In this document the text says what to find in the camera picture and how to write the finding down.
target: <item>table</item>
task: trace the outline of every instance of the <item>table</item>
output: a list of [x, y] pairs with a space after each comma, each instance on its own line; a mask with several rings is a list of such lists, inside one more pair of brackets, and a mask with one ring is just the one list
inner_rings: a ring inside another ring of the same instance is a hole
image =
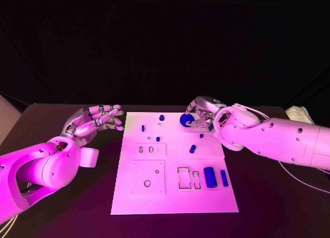
[[[33, 104], [1, 143], [0, 155], [58, 136], [66, 118], [89, 105]], [[287, 119], [279, 107], [252, 107]], [[186, 106], [122, 106], [125, 112], [183, 112]], [[95, 168], [79, 168], [73, 181], [17, 217], [7, 238], [330, 237], [330, 194], [297, 182], [277, 161], [243, 148], [223, 148], [239, 213], [111, 216], [122, 132], [101, 131], [88, 145], [99, 150]], [[297, 177], [330, 191], [314, 168], [285, 165]]]

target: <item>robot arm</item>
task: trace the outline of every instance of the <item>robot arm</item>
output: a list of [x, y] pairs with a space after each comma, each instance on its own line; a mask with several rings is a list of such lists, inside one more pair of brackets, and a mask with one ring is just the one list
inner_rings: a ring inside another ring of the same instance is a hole
[[[0, 224], [25, 211], [73, 179], [78, 167], [95, 167], [98, 150], [85, 146], [105, 129], [122, 130], [120, 105], [79, 109], [61, 136], [0, 156]], [[32, 183], [19, 191], [16, 177]]]
[[206, 96], [193, 100], [186, 114], [192, 109], [200, 119], [186, 125], [205, 127], [213, 124], [215, 137], [228, 149], [239, 151], [246, 147], [277, 161], [330, 170], [330, 128], [269, 118], [256, 111], [265, 119], [261, 121], [251, 112], [253, 109], [239, 104], [226, 107]]

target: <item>black background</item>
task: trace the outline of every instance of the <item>black background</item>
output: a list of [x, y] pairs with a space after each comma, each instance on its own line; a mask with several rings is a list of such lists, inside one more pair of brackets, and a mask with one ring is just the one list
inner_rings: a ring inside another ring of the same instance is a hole
[[0, 93], [20, 111], [207, 95], [330, 126], [330, 3], [4, 1]]

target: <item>shape sorting board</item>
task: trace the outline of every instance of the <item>shape sorting board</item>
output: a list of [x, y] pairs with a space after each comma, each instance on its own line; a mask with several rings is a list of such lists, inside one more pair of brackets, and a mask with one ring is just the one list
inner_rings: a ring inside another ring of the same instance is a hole
[[[111, 215], [238, 212], [215, 130], [183, 127], [180, 115], [127, 113]], [[206, 187], [205, 167], [213, 167], [215, 188]], [[228, 187], [220, 170], [226, 172]]]

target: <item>circular hole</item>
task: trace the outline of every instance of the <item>circular hole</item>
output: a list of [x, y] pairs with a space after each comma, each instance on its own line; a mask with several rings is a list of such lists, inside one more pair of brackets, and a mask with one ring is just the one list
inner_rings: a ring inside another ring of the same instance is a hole
[[150, 180], [144, 181], [144, 187], [150, 187]]

